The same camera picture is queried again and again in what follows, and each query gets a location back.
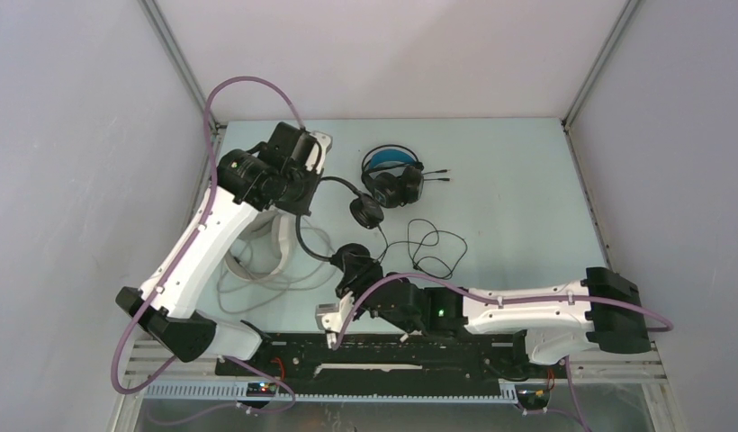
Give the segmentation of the small black headphones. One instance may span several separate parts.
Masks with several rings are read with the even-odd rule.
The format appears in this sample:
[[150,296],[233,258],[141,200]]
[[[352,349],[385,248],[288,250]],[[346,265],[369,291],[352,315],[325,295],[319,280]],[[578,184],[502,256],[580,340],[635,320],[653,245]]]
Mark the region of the small black headphones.
[[[380,264],[388,255],[390,248],[403,245],[407,249],[407,256],[413,269],[424,275],[429,275],[438,279],[450,279],[456,267],[462,261],[469,250],[466,239],[450,230],[439,229],[432,221],[424,218],[415,218],[409,220],[406,229],[406,238],[390,241],[386,233],[382,230],[381,223],[377,217],[382,214],[379,204],[367,193],[359,191],[353,184],[338,176],[324,176],[321,182],[333,182],[343,185],[349,189],[355,196],[351,202],[350,209],[354,219],[367,230],[365,234],[347,235],[340,231],[337,237],[337,244],[333,245],[328,239],[326,241],[327,251],[323,254],[313,250],[305,242],[302,229],[309,228],[311,223],[303,220],[301,216],[295,219],[295,235],[302,250],[314,259],[321,262],[331,263],[333,266],[337,264],[338,249],[350,243],[357,243],[364,246],[369,239],[381,239],[383,246],[376,250],[369,250],[365,254],[377,264]],[[434,248],[443,249],[446,245],[452,246],[455,241],[461,245],[455,249],[460,252],[459,256],[452,263],[446,262],[440,255],[432,254],[430,251]]]

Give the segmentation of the large black blue headphones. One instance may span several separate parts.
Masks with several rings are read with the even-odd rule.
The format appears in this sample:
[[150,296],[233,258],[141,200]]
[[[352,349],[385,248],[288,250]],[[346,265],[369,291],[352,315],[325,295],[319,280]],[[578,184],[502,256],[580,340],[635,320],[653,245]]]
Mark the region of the large black blue headphones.
[[370,195],[386,209],[417,203],[429,175],[446,174],[449,169],[425,171],[419,156],[399,144],[370,149],[360,163],[361,181]]

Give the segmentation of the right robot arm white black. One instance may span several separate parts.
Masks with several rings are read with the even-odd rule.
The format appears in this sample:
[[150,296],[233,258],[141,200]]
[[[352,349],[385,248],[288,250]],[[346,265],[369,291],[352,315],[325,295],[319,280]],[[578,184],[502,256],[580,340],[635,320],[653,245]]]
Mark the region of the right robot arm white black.
[[428,274],[384,274],[379,266],[343,281],[337,321],[325,326],[332,350],[364,312],[429,338],[516,334],[523,344],[512,349],[510,362],[524,376],[592,348],[638,355],[651,346],[646,320],[653,312],[643,308],[635,283],[605,267],[523,290],[465,288]]

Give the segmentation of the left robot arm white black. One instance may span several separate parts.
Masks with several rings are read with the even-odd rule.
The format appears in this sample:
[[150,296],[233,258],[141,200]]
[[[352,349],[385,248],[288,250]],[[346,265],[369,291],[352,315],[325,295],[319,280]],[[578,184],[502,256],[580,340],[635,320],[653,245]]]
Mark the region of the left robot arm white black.
[[272,363],[264,335],[250,324],[213,317],[198,307],[216,267],[238,235],[275,208],[307,215],[331,150],[320,131],[278,123],[252,151],[233,149],[217,165],[200,209],[157,271],[138,287],[123,287],[115,302],[178,360],[236,357],[249,374]]

